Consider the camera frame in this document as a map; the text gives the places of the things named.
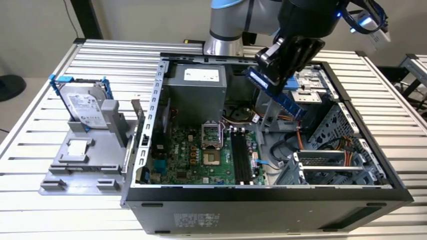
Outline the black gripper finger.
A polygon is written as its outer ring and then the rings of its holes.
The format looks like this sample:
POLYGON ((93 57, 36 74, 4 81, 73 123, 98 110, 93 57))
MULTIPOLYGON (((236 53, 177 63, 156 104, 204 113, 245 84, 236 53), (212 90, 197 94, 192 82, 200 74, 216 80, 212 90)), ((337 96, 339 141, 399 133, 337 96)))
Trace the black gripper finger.
POLYGON ((288 78, 293 76, 316 56, 325 45, 319 38, 303 36, 280 37, 279 48, 279 90, 281 91, 288 78))
POLYGON ((296 61, 296 37, 279 37, 272 46, 264 47, 255 54, 255 60, 269 82, 284 85, 296 61))

